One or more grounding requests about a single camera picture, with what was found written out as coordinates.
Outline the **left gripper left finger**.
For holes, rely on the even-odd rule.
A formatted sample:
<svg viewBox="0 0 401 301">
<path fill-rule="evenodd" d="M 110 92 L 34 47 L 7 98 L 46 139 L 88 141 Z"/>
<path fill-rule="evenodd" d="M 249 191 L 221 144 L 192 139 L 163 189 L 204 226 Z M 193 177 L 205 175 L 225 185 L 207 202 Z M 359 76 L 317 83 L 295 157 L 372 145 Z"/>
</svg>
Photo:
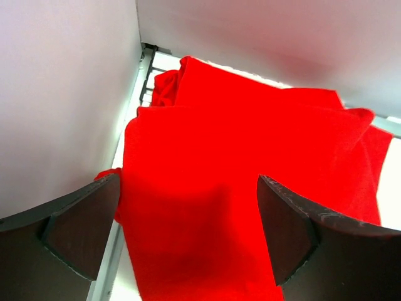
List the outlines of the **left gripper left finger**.
<svg viewBox="0 0 401 301">
<path fill-rule="evenodd" d="M 120 196 L 109 174 L 1 219 L 1 300 L 86 300 Z"/>
</svg>

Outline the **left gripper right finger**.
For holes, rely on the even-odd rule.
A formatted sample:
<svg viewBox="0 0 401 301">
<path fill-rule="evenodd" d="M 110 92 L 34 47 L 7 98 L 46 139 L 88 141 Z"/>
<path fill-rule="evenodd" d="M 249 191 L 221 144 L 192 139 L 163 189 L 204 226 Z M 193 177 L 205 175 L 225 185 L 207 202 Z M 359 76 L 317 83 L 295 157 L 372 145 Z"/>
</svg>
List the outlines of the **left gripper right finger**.
<svg viewBox="0 0 401 301">
<path fill-rule="evenodd" d="M 258 208 L 285 300 L 399 300 L 400 231 L 338 213 L 260 176 Z"/>
</svg>

